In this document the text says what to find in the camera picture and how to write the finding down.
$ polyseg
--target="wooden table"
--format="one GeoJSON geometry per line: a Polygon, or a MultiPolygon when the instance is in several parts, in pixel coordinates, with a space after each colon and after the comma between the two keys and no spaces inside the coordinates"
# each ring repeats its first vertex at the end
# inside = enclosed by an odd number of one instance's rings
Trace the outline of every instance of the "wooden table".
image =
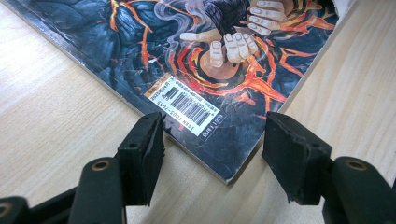
{"type": "MultiPolygon", "coordinates": [[[[396,177],[396,1],[358,0],[286,114],[332,157],[396,177]]],[[[0,4],[0,197],[36,205],[73,188],[88,161],[113,156],[139,116],[0,4]]],[[[129,223],[322,223],[321,206],[288,204],[262,149],[225,186],[166,140],[151,207],[129,223]]]]}

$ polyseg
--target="dark blue artwork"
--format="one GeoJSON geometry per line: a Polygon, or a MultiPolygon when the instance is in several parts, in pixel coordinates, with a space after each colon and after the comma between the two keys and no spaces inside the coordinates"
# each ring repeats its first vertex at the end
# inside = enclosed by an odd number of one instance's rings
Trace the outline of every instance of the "dark blue artwork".
{"type": "Polygon", "coordinates": [[[167,114],[164,130],[225,183],[262,137],[266,112],[285,103],[338,21],[332,0],[290,0],[287,20],[268,35],[247,31],[248,0],[7,3],[138,111],[167,114]],[[224,46],[224,36],[244,31],[257,51],[240,63],[207,65],[211,41],[224,46]],[[166,74],[183,84],[161,93],[169,105],[147,96],[164,88],[166,74]]]}

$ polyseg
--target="comic book cover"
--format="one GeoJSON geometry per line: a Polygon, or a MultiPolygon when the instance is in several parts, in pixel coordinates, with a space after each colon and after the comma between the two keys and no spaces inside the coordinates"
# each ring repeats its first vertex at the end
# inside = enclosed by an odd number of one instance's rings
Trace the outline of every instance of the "comic book cover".
{"type": "Polygon", "coordinates": [[[225,183],[331,35],[332,0],[6,0],[225,183]]]}

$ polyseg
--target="barcode sticker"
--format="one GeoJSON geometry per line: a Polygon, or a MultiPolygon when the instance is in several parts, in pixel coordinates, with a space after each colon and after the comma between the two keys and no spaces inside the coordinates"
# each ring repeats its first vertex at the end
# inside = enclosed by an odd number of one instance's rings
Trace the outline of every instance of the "barcode sticker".
{"type": "Polygon", "coordinates": [[[189,87],[165,74],[145,96],[196,136],[206,139],[222,122],[219,109],[189,87]]]}

